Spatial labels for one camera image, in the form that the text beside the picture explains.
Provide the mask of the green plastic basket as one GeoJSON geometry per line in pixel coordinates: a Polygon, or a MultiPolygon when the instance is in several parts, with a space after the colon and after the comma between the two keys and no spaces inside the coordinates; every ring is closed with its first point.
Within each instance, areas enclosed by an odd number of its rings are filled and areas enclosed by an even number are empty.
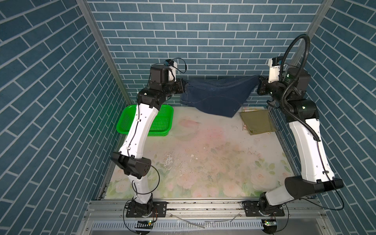
{"type": "MultiPolygon", "coordinates": [[[[117,122],[116,130],[128,135],[136,113],[136,105],[127,106],[117,122]]],[[[167,136],[172,127],[174,109],[170,105],[162,105],[149,130],[149,137],[167,136]]]]}

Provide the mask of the olive khaki skirt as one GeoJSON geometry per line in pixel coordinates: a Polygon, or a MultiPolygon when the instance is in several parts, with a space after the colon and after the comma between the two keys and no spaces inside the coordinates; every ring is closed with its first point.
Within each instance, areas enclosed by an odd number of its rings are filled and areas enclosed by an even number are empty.
{"type": "Polygon", "coordinates": [[[268,110],[240,112],[240,117],[243,122],[243,128],[247,130],[250,135],[276,131],[268,110]]]}

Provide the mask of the dark navy skirt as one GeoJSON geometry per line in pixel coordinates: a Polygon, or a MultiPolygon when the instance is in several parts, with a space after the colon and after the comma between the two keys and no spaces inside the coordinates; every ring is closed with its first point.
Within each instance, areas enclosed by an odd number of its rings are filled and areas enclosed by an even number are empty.
{"type": "Polygon", "coordinates": [[[206,114],[232,118],[259,84],[259,76],[190,80],[181,94],[183,105],[206,114]]]}

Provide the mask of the floral pastel skirt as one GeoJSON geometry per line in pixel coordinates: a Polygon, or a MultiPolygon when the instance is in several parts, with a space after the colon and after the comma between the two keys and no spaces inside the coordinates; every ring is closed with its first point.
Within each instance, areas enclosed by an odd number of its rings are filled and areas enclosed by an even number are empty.
{"type": "MultiPolygon", "coordinates": [[[[259,110],[265,110],[264,107],[242,107],[240,112],[253,112],[253,111],[259,111],[259,110]]],[[[243,131],[247,131],[247,126],[245,124],[245,122],[243,121],[243,119],[241,118],[241,121],[242,121],[242,130],[243,131]]]]}

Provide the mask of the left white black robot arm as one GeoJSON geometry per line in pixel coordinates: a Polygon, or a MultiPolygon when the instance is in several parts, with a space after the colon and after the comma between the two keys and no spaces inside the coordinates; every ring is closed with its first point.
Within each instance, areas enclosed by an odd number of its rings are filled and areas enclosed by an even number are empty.
{"type": "Polygon", "coordinates": [[[135,196],[128,203],[131,215],[147,217],[153,213],[153,191],[149,189],[147,174],[152,167],[145,158],[144,146],[154,119],[162,104],[172,95],[182,94],[186,81],[177,78],[166,84],[150,82],[137,96],[136,113],[130,131],[111,160],[128,176],[135,196]]]}

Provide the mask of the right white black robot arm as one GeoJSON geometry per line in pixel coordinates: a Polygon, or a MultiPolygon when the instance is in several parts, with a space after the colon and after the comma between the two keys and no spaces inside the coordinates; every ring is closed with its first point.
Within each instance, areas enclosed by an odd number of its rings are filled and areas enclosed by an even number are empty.
{"type": "Polygon", "coordinates": [[[284,78],[280,78],[280,70],[281,66],[272,66],[269,77],[260,79],[257,92],[261,96],[270,95],[285,115],[298,149],[301,174],[288,177],[284,185],[261,194],[258,210],[266,216],[281,210],[284,203],[344,187],[343,180],[335,177],[327,159],[317,106],[304,98],[310,74],[304,71],[302,79],[295,82],[298,68],[289,68],[284,78]]]}

